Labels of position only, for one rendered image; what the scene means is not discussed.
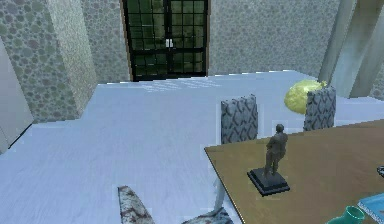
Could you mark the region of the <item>grey man statue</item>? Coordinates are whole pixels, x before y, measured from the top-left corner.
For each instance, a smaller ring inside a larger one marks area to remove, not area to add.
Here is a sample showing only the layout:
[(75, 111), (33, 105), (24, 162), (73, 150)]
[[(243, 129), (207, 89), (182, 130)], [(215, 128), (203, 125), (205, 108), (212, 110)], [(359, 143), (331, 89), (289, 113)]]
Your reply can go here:
[(286, 154), (288, 135), (284, 125), (276, 125), (276, 133), (266, 145), (266, 159), (263, 168), (250, 170), (247, 175), (262, 196), (289, 191), (290, 187), (284, 177), (278, 173), (279, 162)]

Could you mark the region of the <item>white speckled dining chair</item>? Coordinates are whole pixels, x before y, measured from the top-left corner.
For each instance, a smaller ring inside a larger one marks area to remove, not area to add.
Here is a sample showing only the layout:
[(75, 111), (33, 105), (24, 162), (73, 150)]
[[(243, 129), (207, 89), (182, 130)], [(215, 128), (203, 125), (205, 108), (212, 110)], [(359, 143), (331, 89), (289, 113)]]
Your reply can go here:
[[(139, 196), (129, 186), (119, 186), (117, 192), (121, 224), (156, 224)], [(227, 211), (221, 207), (181, 224), (234, 224), (234, 222)]]

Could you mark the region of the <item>teal green cup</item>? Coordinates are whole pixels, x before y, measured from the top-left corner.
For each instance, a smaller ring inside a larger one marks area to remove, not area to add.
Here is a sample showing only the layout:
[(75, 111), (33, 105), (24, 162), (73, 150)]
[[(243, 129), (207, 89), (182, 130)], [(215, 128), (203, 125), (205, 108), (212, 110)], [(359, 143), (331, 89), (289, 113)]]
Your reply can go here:
[(341, 216), (329, 220), (326, 224), (362, 224), (364, 212), (355, 206), (347, 206)]

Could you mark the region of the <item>grey patterned dining chair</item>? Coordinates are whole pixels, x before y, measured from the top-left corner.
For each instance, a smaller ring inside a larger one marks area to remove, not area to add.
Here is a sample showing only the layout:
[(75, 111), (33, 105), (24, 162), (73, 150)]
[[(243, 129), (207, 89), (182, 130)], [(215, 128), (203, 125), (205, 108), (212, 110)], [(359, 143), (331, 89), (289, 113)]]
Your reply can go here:
[(331, 128), (336, 113), (336, 89), (328, 86), (307, 93), (304, 131)]
[(256, 96), (221, 102), (221, 143), (255, 140), (258, 135), (258, 110)]

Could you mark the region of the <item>brown wooden dining table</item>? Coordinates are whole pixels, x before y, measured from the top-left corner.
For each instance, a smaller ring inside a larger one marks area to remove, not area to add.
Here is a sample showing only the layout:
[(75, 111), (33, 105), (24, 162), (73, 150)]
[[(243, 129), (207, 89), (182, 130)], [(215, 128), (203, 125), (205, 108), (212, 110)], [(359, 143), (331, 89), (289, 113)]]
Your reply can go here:
[(263, 197), (247, 172), (265, 165), (265, 139), (205, 149), (243, 224), (325, 224), (384, 192), (384, 119), (291, 134), (279, 172), (290, 189)]

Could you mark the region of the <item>yellow round ball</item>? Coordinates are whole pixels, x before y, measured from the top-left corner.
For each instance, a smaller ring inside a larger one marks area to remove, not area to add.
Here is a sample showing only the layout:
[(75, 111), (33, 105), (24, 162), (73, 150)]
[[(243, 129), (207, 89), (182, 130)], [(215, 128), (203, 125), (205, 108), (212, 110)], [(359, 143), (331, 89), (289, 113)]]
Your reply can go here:
[(289, 88), (284, 97), (285, 106), (299, 114), (306, 113), (307, 94), (310, 91), (320, 90), (327, 85), (326, 81), (302, 80)]

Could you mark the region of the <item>black glass double door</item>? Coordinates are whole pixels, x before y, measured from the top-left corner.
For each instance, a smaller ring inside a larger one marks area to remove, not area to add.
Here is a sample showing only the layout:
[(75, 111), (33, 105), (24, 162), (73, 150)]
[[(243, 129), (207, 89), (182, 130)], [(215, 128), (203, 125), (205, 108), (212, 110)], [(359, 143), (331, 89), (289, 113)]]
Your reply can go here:
[(121, 0), (134, 82), (208, 75), (209, 0)]

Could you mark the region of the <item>pale green curtain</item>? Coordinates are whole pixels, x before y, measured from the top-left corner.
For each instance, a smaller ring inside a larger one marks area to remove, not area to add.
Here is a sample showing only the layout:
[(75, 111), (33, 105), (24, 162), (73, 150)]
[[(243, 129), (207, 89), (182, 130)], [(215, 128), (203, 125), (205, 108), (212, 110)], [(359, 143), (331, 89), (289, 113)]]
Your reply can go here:
[(340, 97), (366, 97), (383, 62), (384, 0), (340, 0), (318, 80)]

